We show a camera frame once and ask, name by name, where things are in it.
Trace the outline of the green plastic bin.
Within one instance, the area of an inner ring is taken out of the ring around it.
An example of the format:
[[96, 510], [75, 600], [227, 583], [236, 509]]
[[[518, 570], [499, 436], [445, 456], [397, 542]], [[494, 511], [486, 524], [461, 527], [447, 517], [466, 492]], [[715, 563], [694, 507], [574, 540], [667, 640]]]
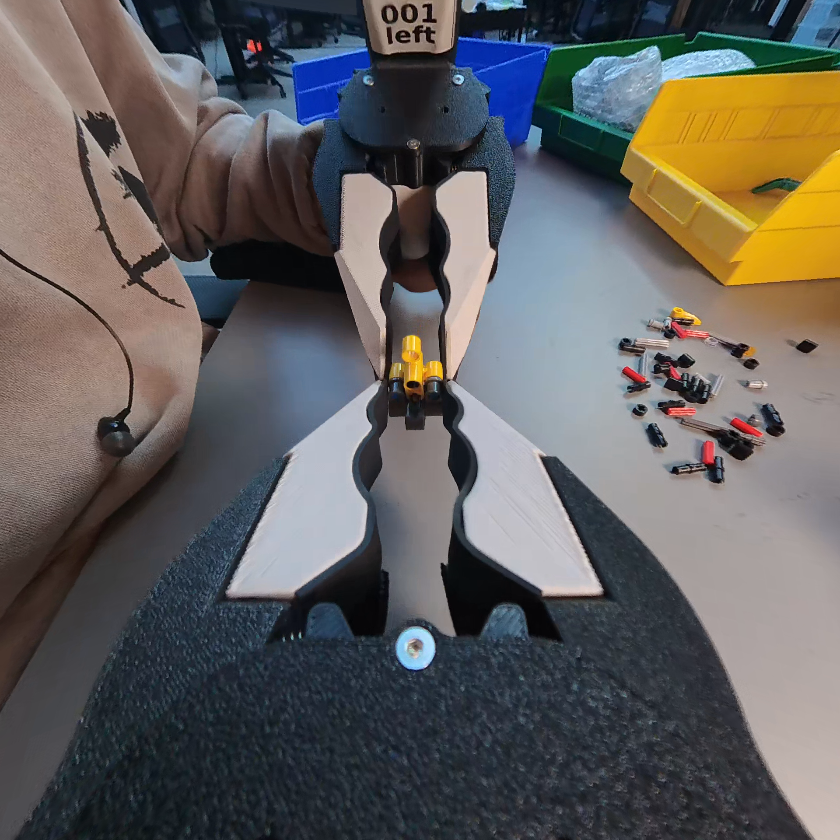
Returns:
[[632, 134], [575, 114], [571, 83], [574, 74], [597, 57], [626, 57], [650, 46], [658, 47], [665, 59], [708, 49], [736, 49], [755, 64], [753, 69], [730, 71], [728, 77], [830, 70], [839, 61], [838, 44], [830, 49], [707, 32], [693, 38], [679, 34], [558, 45], [549, 53], [532, 113], [532, 123], [542, 130], [541, 146], [587, 171], [628, 185], [620, 170]]

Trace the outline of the person's left forearm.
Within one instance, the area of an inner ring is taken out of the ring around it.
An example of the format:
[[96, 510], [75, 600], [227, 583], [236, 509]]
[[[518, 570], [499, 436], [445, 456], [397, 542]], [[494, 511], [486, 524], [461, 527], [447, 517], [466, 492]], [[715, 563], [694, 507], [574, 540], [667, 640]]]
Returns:
[[172, 253], [197, 261], [254, 239], [329, 256], [312, 189], [322, 124], [304, 128], [277, 111], [249, 117], [196, 59], [159, 56], [154, 68], [161, 112], [140, 168]]

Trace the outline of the grey desk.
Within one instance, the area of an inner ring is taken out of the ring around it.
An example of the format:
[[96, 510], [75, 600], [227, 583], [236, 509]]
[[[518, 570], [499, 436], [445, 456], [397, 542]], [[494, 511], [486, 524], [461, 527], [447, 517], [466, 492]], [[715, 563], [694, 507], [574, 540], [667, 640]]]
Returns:
[[226, 589], [287, 454], [164, 570], [17, 838], [809, 838], [678, 585], [561, 461], [604, 588], [386, 632]]

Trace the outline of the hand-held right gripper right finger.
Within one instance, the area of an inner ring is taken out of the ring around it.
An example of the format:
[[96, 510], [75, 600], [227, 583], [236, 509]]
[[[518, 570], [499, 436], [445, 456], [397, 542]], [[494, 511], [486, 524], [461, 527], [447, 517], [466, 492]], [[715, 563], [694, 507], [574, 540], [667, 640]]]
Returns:
[[547, 602], [604, 596], [551, 475], [560, 465], [454, 381], [448, 467], [458, 487], [448, 548], [452, 617], [501, 603], [547, 617]]

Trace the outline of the blue plastic bin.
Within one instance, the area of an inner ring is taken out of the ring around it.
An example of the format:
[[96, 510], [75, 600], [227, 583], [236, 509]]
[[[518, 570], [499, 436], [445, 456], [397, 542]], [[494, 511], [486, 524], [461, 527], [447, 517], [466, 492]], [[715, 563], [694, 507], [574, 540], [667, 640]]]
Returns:
[[[472, 69], [476, 79], [488, 86], [490, 116], [503, 118], [512, 149], [528, 138], [549, 52], [550, 47], [541, 44], [477, 38], [458, 42], [456, 66]], [[337, 119], [339, 90], [370, 63], [366, 48], [295, 63], [291, 72], [299, 123]]]

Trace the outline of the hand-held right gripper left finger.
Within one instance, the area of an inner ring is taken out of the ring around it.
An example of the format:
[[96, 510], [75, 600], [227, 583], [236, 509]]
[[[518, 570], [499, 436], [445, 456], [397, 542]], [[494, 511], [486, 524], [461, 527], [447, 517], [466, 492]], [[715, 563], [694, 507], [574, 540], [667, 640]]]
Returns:
[[288, 454], [227, 585], [230, 600], [376, 599], [382, 546], [371, 488], [382, 469], [385, 386], [370, 385]]

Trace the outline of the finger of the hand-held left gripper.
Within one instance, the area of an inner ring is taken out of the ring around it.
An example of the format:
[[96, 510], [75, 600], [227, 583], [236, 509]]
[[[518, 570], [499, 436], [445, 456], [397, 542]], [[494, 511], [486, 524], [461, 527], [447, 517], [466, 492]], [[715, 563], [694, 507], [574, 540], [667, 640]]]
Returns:
[[472, 339], [497, 252], [489, 237], [487, 173], [459, 171], [434, 191], [434, 233], [443, 247], [439, 327], [445, 377], [453, 380]]
[[391, 364], [390, 252], [399, 231], [394, 189], [370, 173], [343, 175], [337, 265], [364, 350], [381, 381]]

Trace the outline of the yellow building block assembly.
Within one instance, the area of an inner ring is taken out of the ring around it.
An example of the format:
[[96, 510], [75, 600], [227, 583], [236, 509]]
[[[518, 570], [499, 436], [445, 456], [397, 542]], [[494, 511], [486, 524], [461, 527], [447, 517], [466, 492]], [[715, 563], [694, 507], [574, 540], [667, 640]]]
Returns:
[[445, 378], [437, 360], [424, 361], [421, 339], [407, 335], [402, 340], [402, 360], [391, 365], [387, 379], [389, 417], [402, 417], [409, 431], [422, 431], [427, 417], [441, 416]]

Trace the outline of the pile of black red pieces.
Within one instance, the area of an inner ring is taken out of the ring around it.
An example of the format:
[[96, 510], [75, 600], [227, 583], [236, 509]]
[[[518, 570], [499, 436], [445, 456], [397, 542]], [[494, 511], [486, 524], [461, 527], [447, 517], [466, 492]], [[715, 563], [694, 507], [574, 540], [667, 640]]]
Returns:
[[647, 320], [645, 328], [647, 335], [626, 336], [616, 342], [617, 352], [627, 360], [621, 375], [631, 415], [645, 420], [645, 437], [660, 453], [669, 446], [667, 419], [698, 436], [694, 458], [668, 465], [670, 475], [703, 476], [720, 487], [726, 480], [728, 460], [742, 463], [769, 441], [785, 435], [787, 423], [771, 402], [754, 402], [752, 411], [730, 412], [720, 421], [699, 415], [708, 406], [722, 409], [720, 398], [727, 379], [720, 372], [704, 372], [697, 359], [698, 349], [689, 351], [682, 344], [697, 342], [699, 347], [720, 349], [750, 374], [760, 366], [751, 343], [709, 330], [701, 318], [681, 307]]

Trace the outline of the person's torso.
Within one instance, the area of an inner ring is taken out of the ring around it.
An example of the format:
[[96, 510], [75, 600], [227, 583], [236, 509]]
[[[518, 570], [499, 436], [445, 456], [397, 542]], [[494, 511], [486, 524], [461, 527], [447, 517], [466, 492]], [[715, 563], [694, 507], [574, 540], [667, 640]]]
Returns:
[[193, 294], [143, 180], [161, 54], [120, 2], [2, 2], [2, 249], [91, 305], [119, 346], [2, 258], [2, 702], [105, 522], [174, 454], [203, 350]]

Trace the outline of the black office chair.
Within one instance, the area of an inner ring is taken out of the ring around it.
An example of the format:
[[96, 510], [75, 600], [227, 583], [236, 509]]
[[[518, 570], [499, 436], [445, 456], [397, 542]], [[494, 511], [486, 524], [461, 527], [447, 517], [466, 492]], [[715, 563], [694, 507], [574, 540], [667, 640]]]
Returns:
[[270, 43], [270, 26], [263, 14], [248, 16], [240, 2], [211, 1], [215, 23], [221, 35], [232, 69], [230, 75], [220, 77], [224, 85], [235, 85], [242, 99], [249, 97], [249, 85], [267, 85], [279, 89], [280, 97], [287, 91], [281, 77], [292, 78], [276, 62], [293, 64], [295, 59]]

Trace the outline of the yellow plastic bin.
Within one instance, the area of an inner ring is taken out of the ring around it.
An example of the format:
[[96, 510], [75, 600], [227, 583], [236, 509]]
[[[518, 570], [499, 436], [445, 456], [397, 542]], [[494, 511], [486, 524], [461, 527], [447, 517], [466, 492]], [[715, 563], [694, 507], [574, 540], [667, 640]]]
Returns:
[[[838, 278], [839, 73], [670, 80], [626, 151], [631, 201], [723, 285]], [[791, 193], [753, 195], [774, 178]]]

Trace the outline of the person's left hand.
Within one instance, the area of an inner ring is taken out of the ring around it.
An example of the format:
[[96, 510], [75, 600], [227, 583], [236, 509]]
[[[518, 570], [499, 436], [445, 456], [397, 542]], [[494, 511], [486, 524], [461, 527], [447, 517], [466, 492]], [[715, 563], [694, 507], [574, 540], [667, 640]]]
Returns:
[[440, 262], [441, 257], [432, 253], [416, 259], [397, 255], [391, 260], [392, 281], [412, 293], [441, 294]]

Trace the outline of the clear plastic bag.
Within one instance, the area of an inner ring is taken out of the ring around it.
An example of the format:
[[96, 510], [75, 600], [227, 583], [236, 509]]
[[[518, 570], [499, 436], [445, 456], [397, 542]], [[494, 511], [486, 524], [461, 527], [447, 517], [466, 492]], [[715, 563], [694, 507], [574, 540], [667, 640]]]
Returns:
[[754, 69], [736, 49], [709, 49], [662, 59], [650, 46], [626, 57], [599, 56], [571, 82], [573, 111], [633, 133], [665, 81]]

